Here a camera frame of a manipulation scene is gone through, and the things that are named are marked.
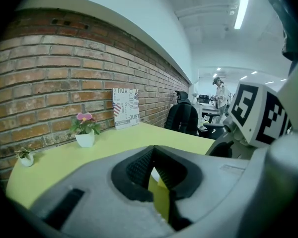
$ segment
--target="yellow desk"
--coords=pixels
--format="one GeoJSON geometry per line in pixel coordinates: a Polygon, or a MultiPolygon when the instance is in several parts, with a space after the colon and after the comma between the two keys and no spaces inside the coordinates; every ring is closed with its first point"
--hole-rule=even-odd
{"type": "Polygon", "coordinates": [[[10,176],[6,195],[29,208],[50,186],[90,161],[148,145],[165,145],[205,154],[212,143],[211,139],[146,123],[122,130],[110,129],[96,136],[93,147],[81,148],[77,142],[72,142],[36,153],[35,162],[29,168],[17,162],[10,176]]]}

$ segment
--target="person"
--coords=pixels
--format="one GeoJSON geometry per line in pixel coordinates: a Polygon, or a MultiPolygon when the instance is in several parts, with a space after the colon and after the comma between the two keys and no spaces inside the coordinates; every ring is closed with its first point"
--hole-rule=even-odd
{"type": "Polygon", "coordinates": [[[224,82],[220,79],[220,77],[216,77],[213,80],[213,85],[214,84],[217,85],[217,94],[215,98],[218,103],[218,110],[220,113],[220,116],[218,117],[215,123],[220,123],[225,113],[225,108],[227,105],[228,90],[227,90],[227,87],[224,85],[224,82]]]}

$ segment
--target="white flower pot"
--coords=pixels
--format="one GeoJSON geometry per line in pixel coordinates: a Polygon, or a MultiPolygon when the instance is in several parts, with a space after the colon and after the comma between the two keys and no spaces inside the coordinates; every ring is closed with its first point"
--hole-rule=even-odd
{"type": "Polygon", "coordinates": [[[27,157],[19,158],[21,164],[25,167],[30,167],[33,165],[34,158],[31,153],[27,154],[27,157]]]}
{"type": "Polygon", "coordinates": [[[89,134],[75,135],[75,138],[81,147],[91,147],[95,141],[95,134],[92,130],[89,134]]]}

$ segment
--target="fluorescent light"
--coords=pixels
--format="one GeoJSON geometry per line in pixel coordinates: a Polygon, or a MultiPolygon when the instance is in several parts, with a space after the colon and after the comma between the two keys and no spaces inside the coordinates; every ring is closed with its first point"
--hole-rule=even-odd
{"type": "Polygon", "coordinates": [[[240,27],[242,26],[244,16],[246,13],[246,9],[247,9],[247,5],[248,5],[248,1],[249,0],[240,0],[240,2],[239,2],[237,18],[236,18],[236,22],[235,22],[235,26],[234,26],[235,29],[240,29],[240,27]]]}

